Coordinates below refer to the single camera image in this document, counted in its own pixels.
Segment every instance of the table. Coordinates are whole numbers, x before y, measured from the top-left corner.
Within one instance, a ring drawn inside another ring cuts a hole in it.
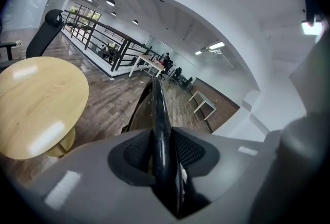
[[[201,106],[204,104],[204,103],[207,103],[209,104],[212,108],[213,108],[213,111],[211,111],[210,114],[208,114],[204,120],[206,120],[208,117],[210,117],[212,114],[214,114],[214,112],[217,110],[217,108],[215,107],[215,105],[204,95],[202,94],[201,92],[199,91],[196,91],[194,95],[192,95],[192,97],[189,99],[189,101],[191,101],[193,99],[194,96],[196,96],[196,94],[199,94],[200,97],[202,98],[202,103],[198,105],[198,107],[194,110],[194,113],[196,113],[197,110],[199,110],[201,108]]]
[[[84,74],[58,58],[34,57],[0,74],[0,152],[16,160],[72,146],[88,99]]]
[[[137,66],[138,62],[140,61],[140,59],[142,59],[142,60],[144,61],[143,67],[145,66],[145,64],[148,63],[148,64],[151,65],[151,67],[154,67],[154,68],[158,69],[158,73],[157,73],[157,75],[156,75],[156,78],[159,76],[160,72],[162,72],[162,71],[164,70],[164,66],[163,66],[162,64],[159,64],[159,63],[156,63],[156,62],[151,61],[151,60],[150,60],[150,56],[148,56],[148,55],[140,55],[140,56],[138,57],[138,59],[135,61],[135,64],[134,64],[132,70],[130,71],[130,73],[129,73],[129,75],[128,75],[129,77],[132,75],[132,73],[133,73],[135,67]]]

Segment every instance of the window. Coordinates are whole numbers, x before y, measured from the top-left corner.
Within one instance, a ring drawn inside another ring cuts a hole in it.
[[[92,9],[89,9],[86,6],[80,5],[78,3],[74,3],[71,6],[70,12],[81,14],[83,16],[89,17],[96,21],[99,21],[99,19],[101,17],[100,13],[98,13]],[[75,18],[75,16],[71,15],[71,18],[68,18],[68,21],[70,23],[74,23],[74,21],[76,20],[74,18]],[[78,23],[82,26],[81,29],[79,29],[79,32],[76,33],[76,37],[85,44],[89,37],[89,33],[91,31],[90,29],[94,26],[94,23],[85,18],[79,18],[78,22],[75,22],[75,23]]]

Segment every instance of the white table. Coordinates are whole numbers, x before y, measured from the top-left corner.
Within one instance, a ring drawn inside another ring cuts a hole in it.
[[[196,91],[194,95],[192,95],[192,97],[189,99],[189,101],[191,101],[193,99],[194,96],[196,96],[196,94],[199,94],[200,97],[202,98],[202,103],[199,104],[199,106],[194,110],[194,113],[196,113],[197,110],[199,110],[201,108],[201,106],[203,106],[204,103],[207,103],[209,104],[212,108],[213,108],[213,111],[211,111],[210,114],[208,114],[204,120],[206,120],[208,117],[210,117],[212,114],[214,114],[214,112],[217,110],[217,108],[215,107],[215,105],[204,95],[202,94],[201,92],[199,91]]]
[[[138,59],[135,61],[135,64],[134,64],[132,70],[130,71],[130,73],[129,73],[129,75],[128,75],[129,77],[133,74],[133,71],[134,71],[135,67],[138,65],[140,59],[142,59],[142,60],[144,61],[144,64],[143,64],[142,69],[141,69],[140,71],[143,70],[143,67],[144,67],[145,64],[147,64],[147,63],[148,63],[151,67],[154,67],[154,68],[158,69],[158,73],[156,74],[156,78],[159,76],[160,72],[162,72],[162,71],[164,70],[164,66],[163,66],[162,64],[160,64],[160,63],[156,63],[156,62],[151,61],[151,60],[150,60],[150,56],[147,56],[147,55],[140,55],[140,56],[138,57]]]

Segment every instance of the white table leg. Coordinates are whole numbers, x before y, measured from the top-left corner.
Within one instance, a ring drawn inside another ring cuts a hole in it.
[[[160,72],[161,72],[161,70],[160,70],[160,71],[158,71],[158,73],[157,73],[157,75],[156,75],[156,78],[158,78],[158,76],[159,76]]]
[[[140,72],[144,69],[145,64],[146,64],[146,61],[144,62],[143,66],[142,66],[142,68],[140,70]]]
[[[132,75],[134,69],[136,68],[137,64],[139,63],[140,59],[141,59],[141,58],[138,57],[138,59],[135,61],[135,64],[134,64],[132,70],[130,71],[130,73],[129,73],[129,75],[128,75],[129,77],[131,77],[131,75]]]
[[[192,95],[192,97],[190,98],[190,100],[188,100],[188,101],[191,101],[192,100],[192,98],[194,97],[194,96],[196,96],[196,94],[197,94],[197,91],[195,92],[195,94],[194,95]]]
[[[213,111],[211,111],[211,113],[210,114],[208,114],[206,117],[205,117],[205,119],[204,120],[206,120],[208,117],[210,117],[212,114],[214,114],[214,112],[216,111],[217,109],[214,109]]]
[[[198,105],[197,109],[194,110],[194,113],[196,113],[197,110],[201,108],[201,106],[205,103],[206,101],[203,101],[201,104]]]

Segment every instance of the white ceiling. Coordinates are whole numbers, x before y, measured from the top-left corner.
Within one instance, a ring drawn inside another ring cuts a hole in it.
[[[146,16],[175,32],[181,39],[196,47],[204,47],[216,42],[217,37],[181,9],[160,0],[115,0],[116,13],[134,13]],[[260,32],[273,50],[275,67],[283,70],[283,64],[289,62],[288,69],[294,69],[309,53],[315,43],[315,36],[306,36],[301,30],[301,21],[305,20],[304,0],[238,0],[260,24]],[[229,49],[225,56],[235,60]]]

